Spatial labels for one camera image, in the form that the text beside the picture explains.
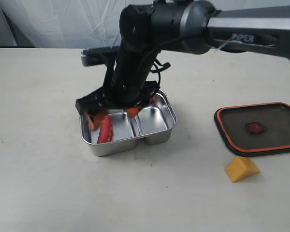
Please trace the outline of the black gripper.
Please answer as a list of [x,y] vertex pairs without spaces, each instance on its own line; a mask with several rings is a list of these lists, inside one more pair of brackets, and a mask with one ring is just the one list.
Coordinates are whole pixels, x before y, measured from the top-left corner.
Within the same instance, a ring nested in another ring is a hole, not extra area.
[[129,118],[134,118],[156,99],[151,96],[160,85],[146,79],[158,53],[151,49],[135,53],[119,46],[114,65],[106,66],[103,85],[75,102],[80,115],[87,113],[91,130],[99,128],[107,109],[125,109]]

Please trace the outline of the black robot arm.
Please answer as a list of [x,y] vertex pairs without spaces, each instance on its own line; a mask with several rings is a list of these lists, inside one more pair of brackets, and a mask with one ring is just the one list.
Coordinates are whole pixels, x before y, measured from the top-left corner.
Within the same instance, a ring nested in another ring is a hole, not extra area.
[[201,55],[215,48],[290,59],[290,5],[221,11],[206,0],[155,0],[128,5],[119,18],[121,43],[82,52],[84,66],[105,65],[103,85],[75,107],[99,124],[109,109],[142,109],[159,91],[150,73],[170,67],[157,55],[175,51]]

